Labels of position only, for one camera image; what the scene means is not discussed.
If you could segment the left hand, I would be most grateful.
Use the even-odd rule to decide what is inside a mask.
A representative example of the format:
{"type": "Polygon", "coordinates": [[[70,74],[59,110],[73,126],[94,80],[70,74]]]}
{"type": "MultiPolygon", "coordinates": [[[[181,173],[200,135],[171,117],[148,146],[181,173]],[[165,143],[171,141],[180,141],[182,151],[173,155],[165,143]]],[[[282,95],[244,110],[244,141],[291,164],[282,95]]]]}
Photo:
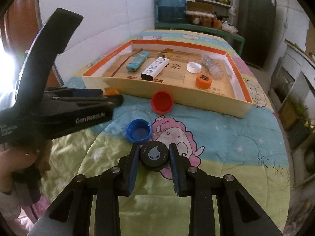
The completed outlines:
{"type": "Polygon", "coordinates": [[[5,220],[15,220],[20,215],[19,201],[14,194],[12,173],[37,163],[40,175],[50,170],[52,141],[48,140],[39,147],[9,147],[1,144],[1,214],[5,220]]]}

